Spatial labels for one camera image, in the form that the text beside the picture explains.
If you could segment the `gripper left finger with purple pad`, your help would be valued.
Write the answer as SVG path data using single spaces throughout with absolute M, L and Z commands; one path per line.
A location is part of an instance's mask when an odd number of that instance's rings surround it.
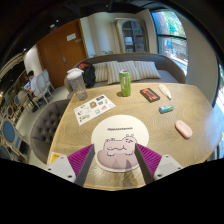
M 76 185 L 83 186 L 95 155 L 94 145 L 86 146 L 70 156 L 62 155 L 46 170 Z

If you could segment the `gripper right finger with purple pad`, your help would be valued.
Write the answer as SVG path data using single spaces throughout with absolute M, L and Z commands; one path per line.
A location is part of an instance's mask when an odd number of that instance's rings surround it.
M 146 184 L 182 169 L 182 166 L 170 155 L 160 155 L 140 144 L 135 144 L 135 155 Z

